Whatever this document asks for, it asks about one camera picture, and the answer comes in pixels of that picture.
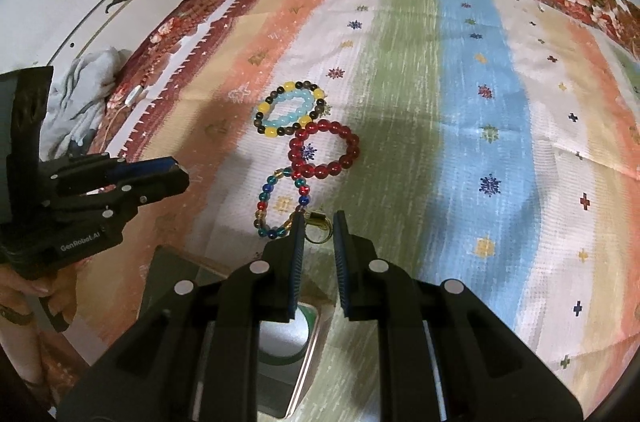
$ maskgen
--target white towel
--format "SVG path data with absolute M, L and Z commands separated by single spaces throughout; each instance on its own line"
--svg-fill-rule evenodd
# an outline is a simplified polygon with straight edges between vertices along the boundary
M 40 131 L 42 160 L 62 157 L 72 141 L 82 146 L 87 134 L 97 130 L 121 64 L 118 51 L 109 48 L 74 59 L 62 78 L 54 75 Z

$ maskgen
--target cross print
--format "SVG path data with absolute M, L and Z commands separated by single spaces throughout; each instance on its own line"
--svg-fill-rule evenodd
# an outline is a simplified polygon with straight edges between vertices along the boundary
M 580 203 L 584 206 L 584 210 L 588 211 L 588 207 L 591 205 L 591 201 L 587 199 L 587 193 L 582 193 Z

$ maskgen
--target silver screw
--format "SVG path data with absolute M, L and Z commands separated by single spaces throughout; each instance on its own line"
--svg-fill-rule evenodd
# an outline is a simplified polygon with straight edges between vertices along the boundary
M 369 261 L 369 270 L 371 272 L 386 272 L 389 270 L 389 264 L 383 259 L 372 259 Z
M 178 281 L 178 283 L 174 285 L 174 292 L 178 294 L 178 296 L 186 296 L 191 291 L 193 291 L 193 282 L 188 279 Z
M 465 286 L 462 281 L 458 281 L 457 279 L 447 279 L 444 282 L 444 290 L 449 292 L 449 294 L 462 294 Z
M 264 274 L 269 270 L 270 266 L 267 261 L 263 259 L 257 259 L 251 265 L 249 265 L 249 270 L 254 274 Z

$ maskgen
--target orange stripe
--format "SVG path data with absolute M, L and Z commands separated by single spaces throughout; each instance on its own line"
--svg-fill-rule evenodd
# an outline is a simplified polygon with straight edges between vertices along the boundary
M 149 264 L 158 244 L 184 246 L 194 218 L 206 204 L 220 163 L 253 128 L 252 109 L 268 91 L 275 64 L 323 1 L 276 0 L 269 9 L 261 9 L 258 2 L 251 13 L 263 13 L 259 28 L 252 27 L 255 15 L 243 17 L 243 30 L 235 39 L 225 40 L 227 45 L 219 47 L 181 93 L 180 100 L 188 104 L 182 107 L 184 115 L 176 115 L 178 103 L 148 143 L 143 158 L 174 156 L 190 172 L 191 184 L 183 195 L 141 208 L 125 228 L 125 242 L 101 253 L 96 265 L 85 268 L 85 293 L 94 300 L 83 306 L 82 316 L 108 344 L 136 319 L 146 279 L 140 269 Z M 250 96 L 240 104 L 232 102 L 228 93 L 244 84 Z M 100 278 L 105 269 L 116 283 L 103 293 L 98 289 L 105 281 Z
M 606 106 L 609 120 L 612 120 L 615 126 L 615 140 L 623 162 L 623 167 L 616 169 L 620 171 L 623 180 L 621 189 L 624 192 L 621 198 L 627 204 L 625 220 L 628 225 L 628 245 L 626 248 L 620 248 L 626 252 L 628 262 L 623 314 L 616 335 L 616 339 L 620 342 L 610 350 L 610 366 L 603 375 L 600 387 L 594 396 L 594 407 L 602 401 L 622 375 L 626 366 L 623 357 L 636 342 L 636 338 L 633 336 L 640 331 L 640 322 L 634 315 L 636 307 L 640 303 L 640 179 L 636 171 L 636 167 L 640 164 L 640 145 L 636 144 L 632 136 L 633 130 L 631 128 L 636 126 L 633 113 L 626 107 L 616 79 L 595 38 L 586 28 L 573 22 L 569 22 L 568 28 L 580 46 L 581 54 L 591 65 L 590 72 L 599 83 L 600 95 Z

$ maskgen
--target beaded bracelet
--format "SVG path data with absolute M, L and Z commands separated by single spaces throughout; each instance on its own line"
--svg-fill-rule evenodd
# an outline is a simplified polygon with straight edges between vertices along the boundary
M 304 141 L 308 139 L 310 135 L 318 133 L 318 131 L 330 131 L 335 135 L 340 135 L 341 138 L 347 141 L 347 153 L 327 165 L 320 164 L 314 166 L 313 164 L 306 163 L 302 158 Z M 350 168 L 358 158 L 360 155 L 358 144 L 360 144 L 360 138 L 355 133 L 351 133 L 349 126 L 342 126 L 338 121 L 330 123 L 326 119 L 320 119 L 318 124 L 313 122 L 307 123 L 305 129 L 297 131 L 295 138 L 289 141 L 289 160 L 291 161 L 291 168 L 294 171 L 292 177 L 296 178 L 300 176 L 311 178 L 315 176 L 316 178 L 323 179 L 328 175 L 336 176 L 340 174 L 340 171 Z
M 278 237 L 286 236 L 291 229 L 293 214 L 298 211 L 306 210 L 306 206 L 309 203 L 310 188 L 307 185 L 306 180 L 299 177 L 294 181 L 295 186 L 298 188 L 298 193 L 300 193 L 300 198 L 298 199 L 298 205 L 296 206 L 295 211 L 290 214 L 286 222 L 276 229 L 271 229 L 265 222 L 265 218 L 267 217 L 267 207 L 269 206 L 269 198 L 271 197 L 271 192 L 273 191 L 274 186 L 282 177 L 291 177 L 292 175 L 293 170 L 290 167 L 277 169 L 274 171 L 273 175 L 267 177 L 267 184 L 262 186 L 262 193 L 260 193 L 260 196 L 258 197 L 260 201 L 257 205 L 254 221 L 254 227 L 258 229 L 258 236 L 261 238 L 269 237 L 271 240 L 274 240 Z
M 274 105 L 295 97 L 302 97 L 306 102 L 304 107 L 299 107 L 295 112 L 281 115 L 273 121 L 267 119 L 273 111 Z M 258 133 L 267 137 L 278 135 L 293 135 L 297 129 L 303 128 L 324 112 L 324 91 L 311 81 L 287 81 L 281 87 L 276 88 L 258 105 L 255 114 L 254 126 Z

